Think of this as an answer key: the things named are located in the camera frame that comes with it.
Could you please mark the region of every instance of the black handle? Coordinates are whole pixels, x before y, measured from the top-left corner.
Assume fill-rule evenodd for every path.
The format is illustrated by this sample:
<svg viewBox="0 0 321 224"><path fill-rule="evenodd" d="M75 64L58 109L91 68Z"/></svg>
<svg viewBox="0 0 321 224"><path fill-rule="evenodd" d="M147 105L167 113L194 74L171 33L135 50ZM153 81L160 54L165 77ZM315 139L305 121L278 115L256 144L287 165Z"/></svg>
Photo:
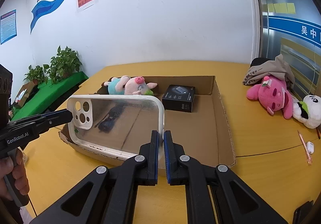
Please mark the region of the black handle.
<svg viewBox="0 0 321 224"><path fill-rule="evenodd" d="M17 161L16 161L17 148L8 152L8 156L10 156L10 158L12 159L13 166L16 166L17 165ZM17 190L17 188L14 185L16 179L12 176L12 172L4 176L4 181L5 181L5 184L7 185L8 191L11 197L13 198L15 204L20 208L23 206L26 206L29 203L29 197L28 195L22 195L20 191Z"/></svg>

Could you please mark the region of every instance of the pig snout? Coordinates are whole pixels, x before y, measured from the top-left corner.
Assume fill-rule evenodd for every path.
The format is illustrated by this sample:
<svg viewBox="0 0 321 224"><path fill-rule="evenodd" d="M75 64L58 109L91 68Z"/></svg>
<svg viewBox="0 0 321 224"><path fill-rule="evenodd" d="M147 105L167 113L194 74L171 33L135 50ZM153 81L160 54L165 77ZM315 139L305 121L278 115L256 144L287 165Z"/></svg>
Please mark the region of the pig snout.
<svg viewBox="0 0 321 224"><path fill-rule="evenodd" d="M135 83L138 84L138 85L141 85L144 82L145 82L145 79L142 76L138 76L138 77L135 78Z"/></svg>

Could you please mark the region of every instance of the potted plant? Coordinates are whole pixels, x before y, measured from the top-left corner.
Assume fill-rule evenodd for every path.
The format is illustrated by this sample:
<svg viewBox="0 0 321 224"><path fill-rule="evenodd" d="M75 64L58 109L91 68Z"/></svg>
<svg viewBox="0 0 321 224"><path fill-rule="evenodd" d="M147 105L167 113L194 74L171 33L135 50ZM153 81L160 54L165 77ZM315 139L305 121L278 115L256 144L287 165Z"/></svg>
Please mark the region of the potted plant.
<svg viewBox="0 0 321 224"><path fill-rule="evenodd" d="M51 58L50 66L43 65L44 72L49 74L53 84L69 77L75 70L79 72L82 65L77 52L72 51L71 48L66 47L65 50L61 50L59 46L57 52L57 56Z"/></svg>
<svg viewBox="0 0 321 224"><path fill-rule="evenodd" d="M36 66L35 69L29 65L29 72L25 74L27 77L24 80L32 81L35 85L41 84L47 80L44 75L43 68L40 66Z"/></svg>

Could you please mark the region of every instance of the silver screw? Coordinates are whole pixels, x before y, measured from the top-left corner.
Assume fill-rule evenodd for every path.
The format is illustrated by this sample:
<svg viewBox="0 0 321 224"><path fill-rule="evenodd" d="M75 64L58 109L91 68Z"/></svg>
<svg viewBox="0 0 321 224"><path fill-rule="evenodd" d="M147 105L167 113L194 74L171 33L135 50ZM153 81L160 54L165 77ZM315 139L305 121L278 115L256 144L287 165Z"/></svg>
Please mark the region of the silver screw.
<svg viewBox="0 0 321 224"><path fill-rule="evenodd" d="M179 157L181 161L189 161L189 156L188 155L182 155Z"/></svg>
<svg viewBox="0 0 321 224"><path fill-rule="evenodd" d="M104 167L104 166L99 166L97 169L96 169L96 172L98 173L98 174L102 174L102 173L105 173L106 172L106 167Z"/></svg>
<svg viewBox="0 0 321 224"><path fill-rule="evenodd" d="M143 155L137 155L135 157L135 161L143 161L143 160L145 160L145 157Z"/></svg>
<svg viewBox="0 0 321 224"><path fill-rule="evenodd" d="M220 172L227 172L227 170L229 169L227 166L225 166L225 165L219 165L218 167L217 167L217 169L220 171Z"/></svg>

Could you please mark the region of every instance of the white cable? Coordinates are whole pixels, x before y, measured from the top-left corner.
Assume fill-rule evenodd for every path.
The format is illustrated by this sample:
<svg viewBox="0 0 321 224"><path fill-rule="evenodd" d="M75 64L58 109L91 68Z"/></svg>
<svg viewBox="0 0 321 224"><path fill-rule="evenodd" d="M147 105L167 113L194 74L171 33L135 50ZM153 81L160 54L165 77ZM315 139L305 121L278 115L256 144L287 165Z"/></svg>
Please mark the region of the white cable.
<svg viewBox="0 0 321 224"><path fill-rule="evenodd" d="M312 85L313 85L313 82L314 82L314 76L316 75L316 66L317 66L317 65L316 65L316 46L314 46L314 70L313 70L313 79L312 79L311 88L310 88L310 91L309 91L308 94L311 93Z"/></svg>

